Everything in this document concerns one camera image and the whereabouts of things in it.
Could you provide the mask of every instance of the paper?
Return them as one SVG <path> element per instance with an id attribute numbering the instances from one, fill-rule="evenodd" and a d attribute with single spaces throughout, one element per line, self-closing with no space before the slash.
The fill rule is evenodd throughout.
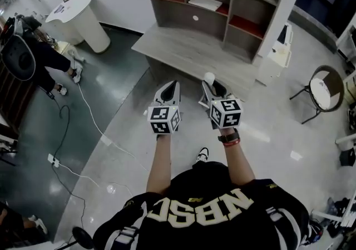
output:
<path id="1" fill-rule="evenodd" d="M 211 11 L 216 11 L 223 3 L 216 0 L 190 0 L 188 1 L 198 7 L 204 7 Z"/>

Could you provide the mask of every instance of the white cabinet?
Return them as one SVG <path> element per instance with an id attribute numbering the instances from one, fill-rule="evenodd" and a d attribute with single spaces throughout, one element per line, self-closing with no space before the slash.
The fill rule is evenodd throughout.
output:
<path id="1" fill-rule="evenodd" d="M 257 80 L 268 85 L 276 77 L 279 77 L 284 68 L 289 66 L 291 51 L 290 45 L 293 40 L 291 25 L 286 23 L 286 35 L 284 43 L 276 41 L 267 57 L 262 60 Z"/>

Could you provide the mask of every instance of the person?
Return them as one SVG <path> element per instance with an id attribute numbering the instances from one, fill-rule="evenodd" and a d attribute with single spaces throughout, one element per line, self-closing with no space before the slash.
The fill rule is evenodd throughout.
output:
<path id="1" fill-rule="evenodd" d="M 42 24 L 34 17 L 25 17 L 21 14 L 15 14 L 15 17 L 22 22 L 24 30 L 22 37 L 36 60 L 36 70 L 33 75 L 34 83 L 42 87 L 47 93 L 56 90 L 64 96 L 67 89 L 62 84 L 56 83 L 45 67 L 66 72 L 75 83 L 78 83 L 81 79 L 82 67 L 71 68 L 71 61 L 52 48 L 47 33 L 41 28 Z"/>
<path id="2" fill-rule="evenodd" d="M 272 180 L 255 178 L 238 131 L 220 133 L 228 166 L 209 162 L 202 148 L 192 169 L 173 180 L 171 135 L 159 135 L 147 193 L 98 228 L 96 249 L 130 249 L 136 237 L 137 249 L 295 250 L 320 239 L 323 228 L 300 201 Z"/>
<path id="3" fill-rule="evenodd" d="M 25 229 L 39 228 L 47 234 L 47 228 L 40 218 L 35 215 L 25 218 L 0 202 L 0 244 L 5 247 L 8 236 L 18 236 Z"/>

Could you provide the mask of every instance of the desk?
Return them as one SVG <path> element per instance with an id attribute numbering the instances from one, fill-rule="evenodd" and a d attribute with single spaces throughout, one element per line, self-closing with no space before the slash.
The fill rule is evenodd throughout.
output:
<path id="1" fill-rule="evenodd" d="M 85 40 L 96 53 L 104 52 L 110 38 L 101 27 L 89 4 L 91 0 L 69 0 L 62 2 L 47 17 L 46 23 L 54 22 L 55 26 L 65 31 L 67 39 L 73 45 Z"/>
<path id="2" fill-rule="evenodd" d="M 196 79 L 212 72 L 229 85 L 235 96 L 246 101 L 258 68 L 221 48 L 221 41 L 205 33 L 153 25 L 132 47 L 152 61 L 162 62 Z"/>

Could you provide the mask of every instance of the white round table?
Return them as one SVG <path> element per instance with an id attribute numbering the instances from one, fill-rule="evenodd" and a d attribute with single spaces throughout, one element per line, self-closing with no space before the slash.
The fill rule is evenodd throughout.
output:
<path id="1" fill-rule="evenodd" d="M 77 45 L 85 40 L 96 53 L 104 52 L 110 38 L 101 27 L 89 4 L 91 0 L 62 2 L 47 17 L 65 35 L 66 41 Z"/>
<path id="2" fill-rule="evenodd" d="M 322 109 L 328 109 L 330 107 L 330 92 L 323 80 L 318 78 L 312 79 L 310 81 L 310 92 Z"/>

